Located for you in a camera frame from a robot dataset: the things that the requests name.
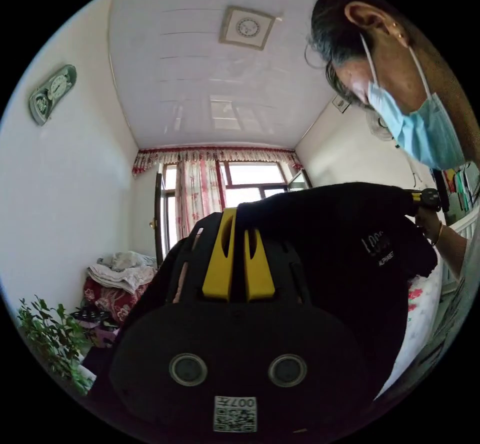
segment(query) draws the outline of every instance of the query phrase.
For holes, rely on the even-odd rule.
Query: qr code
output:
[[[215,396],[213,430],[222,433],[256,432],[256,398]]]

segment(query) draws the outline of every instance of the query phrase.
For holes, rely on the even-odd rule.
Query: door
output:
[[[166,232],[166,196],[165,183],[161,173],[157,173],[155,181],[155,206],[153,231],[155,233],[155,252],[157,266],[160,267],[168,252]]]

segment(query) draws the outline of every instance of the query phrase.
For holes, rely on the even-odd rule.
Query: blue face mask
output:
[[[420,63],[409,47],[426,91],[426,101],[418,111],[403,114],[392,96],[379,87],[372,56],[361,40],[373,75],[368,85],[368,100],[385,121],[396,142],[410,156],[432,169],[450,169],[465,163],[452,120],[437,94],[431,94]]]

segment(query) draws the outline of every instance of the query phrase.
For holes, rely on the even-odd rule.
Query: red floral blanket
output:
[[[113,319],[122,324],[149,284],[139,286],[132,295],[123,289],[105,288],[92,278],[87,278],[83,286],[83,294],[87,301],[103,311],[110,312]]]

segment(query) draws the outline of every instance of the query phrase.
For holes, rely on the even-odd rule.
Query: white wall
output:
[[[159,167],[154,166],[136,177],[133,183],[132,245],[133,251],[155,256],[155,234],[150,227],[154,218],[155,181]]]
[[[405,154],[393,142],[375,138],[365,112],[349,106],[341,114],[329,104],[298,143],[296,153],[313,186],[352,181],[413,188],[415,181]],[[434,187],[426,166],[411,161],[424,183],[417,189]]]
[[[110,71],[111,0],[75,15],[20,80],[0,129],[0,279],[10,306],[34,294],[50,306],[80,304],[85,268],[131,241],[137,146]],[[77,82],[39,127],[28,97],[64,64]]]

